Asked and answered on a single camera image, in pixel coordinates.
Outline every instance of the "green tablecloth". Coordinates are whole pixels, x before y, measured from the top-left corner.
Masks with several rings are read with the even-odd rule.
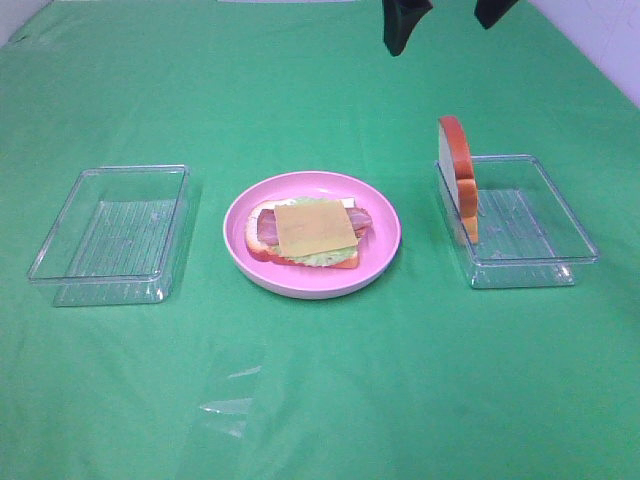
[[[640,112],[526,2],[490,31],[472,7],[437,6],[397,58],[368,1],[54,2],[20,30],[0,50],[0,477],[638,478]],[[583,283],[469,288],[437,203],[444,114],[474,154],[542,161],[600,248]],[[180,288],[50,307],[26,270],[77,174],[166,163],[201,187]],[[309,169],[403,223],[387,273],[335,300],[254,285],[221,234],[245,188]]]

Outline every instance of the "sandwich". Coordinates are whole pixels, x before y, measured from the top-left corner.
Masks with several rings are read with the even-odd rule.
[[[356,268],[358,244],[372,227],[353,198],[265,201],[249,214],[245,243],[262,262],[308,267]]]

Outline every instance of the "bacon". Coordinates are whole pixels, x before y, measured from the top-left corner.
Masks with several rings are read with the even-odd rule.
[[[350,207],[345,209],[351,220],[356,237],[361,238],[372,225],[371,216],[364,208]],[[278,230],[276,229],[276,214],[272,209],[265,208],[258,215],[258,240],[267,245],[278,244]]]

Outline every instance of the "transparent tray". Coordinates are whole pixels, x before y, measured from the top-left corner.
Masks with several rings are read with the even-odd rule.
[[[576,284],[598,251],[531,155],[474,156],[478,243],[462,225],[440,165],[440,198],[455,251],[473,288]]]
[[[185,165],[83,171],[29,272],[54,306],[161,302],[189,209]]]

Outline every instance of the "cheese slice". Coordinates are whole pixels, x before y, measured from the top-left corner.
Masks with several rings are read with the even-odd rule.
[[[276,205],[280,253],[300,257],[358,245],[349,215],[339,200]]]

